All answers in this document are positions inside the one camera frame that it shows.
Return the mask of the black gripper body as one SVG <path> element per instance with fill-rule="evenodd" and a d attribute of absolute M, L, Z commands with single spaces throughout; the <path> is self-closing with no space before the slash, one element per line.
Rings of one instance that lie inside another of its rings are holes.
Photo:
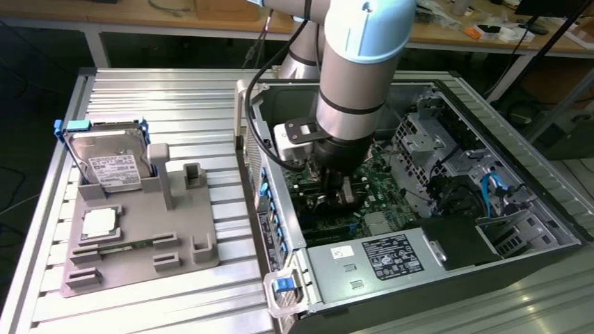
<path fill-rule="evenodd" d="M 314 157 L 321 166 L 321 190 L 325 196 L 317 205 L 326 212 L 345 212 L 359 206 L 359 195 L 353 189 L 353 176 L 363 164 L 373 136 L 354 141 L 329 137 L 315 142 Z"/>

